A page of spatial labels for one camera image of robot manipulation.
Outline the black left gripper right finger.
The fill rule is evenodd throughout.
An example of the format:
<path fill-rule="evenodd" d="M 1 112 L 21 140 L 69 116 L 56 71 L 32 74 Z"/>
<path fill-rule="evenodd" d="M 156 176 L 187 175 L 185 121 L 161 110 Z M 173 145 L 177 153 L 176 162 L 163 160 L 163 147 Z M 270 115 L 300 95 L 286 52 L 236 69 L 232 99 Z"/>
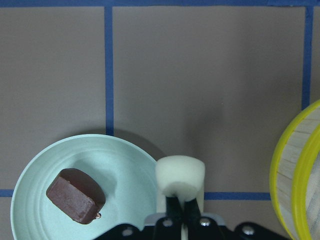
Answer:
<path fill-rule="evenodd" d="M 196 199 L 184 203 L 184 219 L 189 240 L 285 240 L 286 237 L 253 222 L 243 222 L 230 230 L 201 214 Z"/>

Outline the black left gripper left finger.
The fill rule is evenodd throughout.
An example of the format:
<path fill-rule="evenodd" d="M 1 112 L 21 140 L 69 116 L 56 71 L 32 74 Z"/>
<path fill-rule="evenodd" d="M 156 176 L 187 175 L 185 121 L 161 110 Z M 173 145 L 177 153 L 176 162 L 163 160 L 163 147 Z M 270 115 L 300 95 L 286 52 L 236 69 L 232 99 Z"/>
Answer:
<path fill-rule="evenodd" d="M 142 230 L 129 223 L 121 223 L 98 240 L 180 240 L 183 211 L 177 197 L 165 198 L 165 212 L 149 215 Z"/>

